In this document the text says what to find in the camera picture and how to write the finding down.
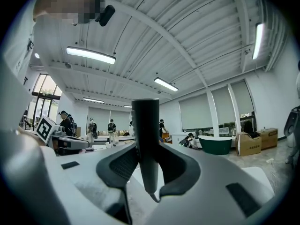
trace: ceiling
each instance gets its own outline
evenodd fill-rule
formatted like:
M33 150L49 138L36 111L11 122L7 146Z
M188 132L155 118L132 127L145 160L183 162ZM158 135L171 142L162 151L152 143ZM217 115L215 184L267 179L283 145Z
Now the ceiling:
M105 27L73 26L49 16L37 21L34 53L41 59L33 56L30 63L41 63L73 100L163 103L255 68L269 69L284 43L284 25L265 0L106 0L109 4L116 12ZM255 25L261 22L267 29L259 57L252 60ZM112 55L116 62L67 55L68 46ZM156 77L179 91L156 84Z

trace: roller blind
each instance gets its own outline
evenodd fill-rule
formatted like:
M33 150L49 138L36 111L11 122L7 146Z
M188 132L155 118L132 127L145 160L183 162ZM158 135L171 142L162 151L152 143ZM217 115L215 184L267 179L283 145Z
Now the roller blind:
M89 107L88 123L90 118L94 119L97 124L97 131L107 131L107 125L109 123L109 110L104 110L95 107Z
M231 85L240 114L253 112L253 105L245 81Z
M226 86L224 88L212 91L212 96L216 106L217 120L219 125L228 122L234 122L235 116L233 103L228 87Z
M183 129L212 127L210 105L206 94L180 101L179 104Z
M116 130L129 130L129 112L111 111Z

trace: fluorescent light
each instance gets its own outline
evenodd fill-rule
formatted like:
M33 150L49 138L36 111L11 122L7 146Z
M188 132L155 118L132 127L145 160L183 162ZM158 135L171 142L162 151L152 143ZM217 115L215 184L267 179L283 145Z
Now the fluorescent light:
M76 48L76 47L67 47L67 54L74 55L74 56L81 56L85 58L92 58L110 64L114 64L114 62L116 61L116 58L113 56L109 56L104 53L95 52L92 50Z
M255 36L255 46L254 46L254 52L252 55L253 59L257 59L259 49L261 47L262 43L262 38L263 38L263 23L260 23L256 25L256 36Z
M154 81L160 85L163 85L164 87L168 88L168 89L171 89L172 91L176 92L178 91L178 88L175 88L173 85L165 82L164 80L160 79L160 78L156 78L154 79Z
M95 99L91 99L91 98L83 98L85 101L89 101L89 102L95 102L95 103L104 103L104 101L100 101L100 100L95 100Z

